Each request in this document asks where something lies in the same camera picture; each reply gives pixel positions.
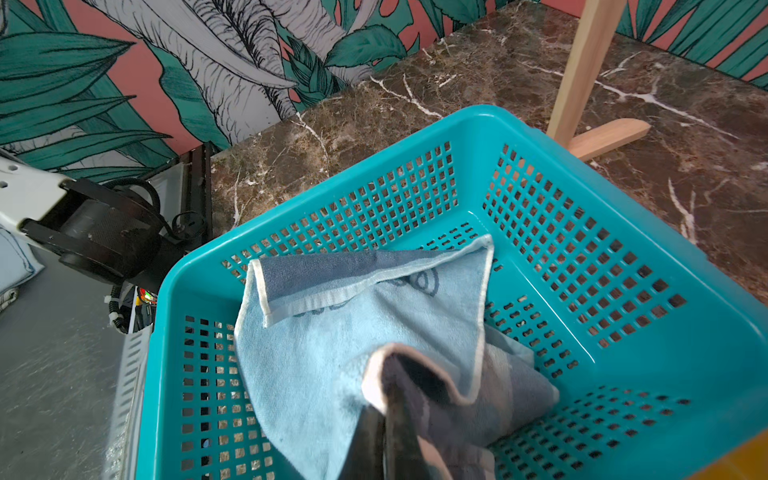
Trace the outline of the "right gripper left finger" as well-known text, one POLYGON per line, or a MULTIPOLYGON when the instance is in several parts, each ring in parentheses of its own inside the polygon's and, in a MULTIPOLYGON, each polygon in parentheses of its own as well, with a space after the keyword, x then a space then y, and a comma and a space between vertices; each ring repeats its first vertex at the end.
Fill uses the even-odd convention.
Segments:
POLYGON ((373 406, 365 407, 339 474, 339 480, 383 480, 385 417, 373 406))

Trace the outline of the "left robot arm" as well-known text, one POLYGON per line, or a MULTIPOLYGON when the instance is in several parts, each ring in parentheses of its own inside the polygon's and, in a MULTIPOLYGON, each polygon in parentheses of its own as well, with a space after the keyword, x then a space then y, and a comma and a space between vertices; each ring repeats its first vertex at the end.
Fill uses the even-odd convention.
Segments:
POLYGON ((8 152, 1 154, 1 225, 85 276, 152 293, 211 233, 196 211, 167 220, 157 190, 144 179, 73 179, 8 152))

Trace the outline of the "blue dotted towel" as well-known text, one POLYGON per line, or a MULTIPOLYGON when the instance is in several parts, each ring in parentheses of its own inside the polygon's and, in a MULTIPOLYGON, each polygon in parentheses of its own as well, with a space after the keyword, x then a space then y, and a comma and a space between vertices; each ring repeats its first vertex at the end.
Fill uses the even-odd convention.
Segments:
POLYGON ((559 391, 533 365, 533 351, 485 328, 480 388, 474 403, 453 402, 445 383, 426 367, 403 359, 414 383, 408 394, 428 479, 493 479, 488 446, 533 422, 559 402, 559 391))

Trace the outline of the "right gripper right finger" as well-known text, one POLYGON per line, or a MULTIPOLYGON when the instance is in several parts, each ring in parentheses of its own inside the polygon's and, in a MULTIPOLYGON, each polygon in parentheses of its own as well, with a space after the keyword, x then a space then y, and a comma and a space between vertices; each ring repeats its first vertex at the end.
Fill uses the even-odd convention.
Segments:
POLYGON ((384 422, 384 478, 390 480, 430 479, 426 461, 402 398, 389 402, 384 422))

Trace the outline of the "dark blue towel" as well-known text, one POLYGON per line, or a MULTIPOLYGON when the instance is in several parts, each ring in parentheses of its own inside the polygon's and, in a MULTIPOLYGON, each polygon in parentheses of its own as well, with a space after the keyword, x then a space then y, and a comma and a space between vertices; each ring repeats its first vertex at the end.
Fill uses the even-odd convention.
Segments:
POLYGON ((361 250, 251 260, 234 329, 258 423, 306 479, 335 479, 361 412, 385 413, 401 355, 450 402, 474 403, 485 350, 490 236, 454 250, 361 250))

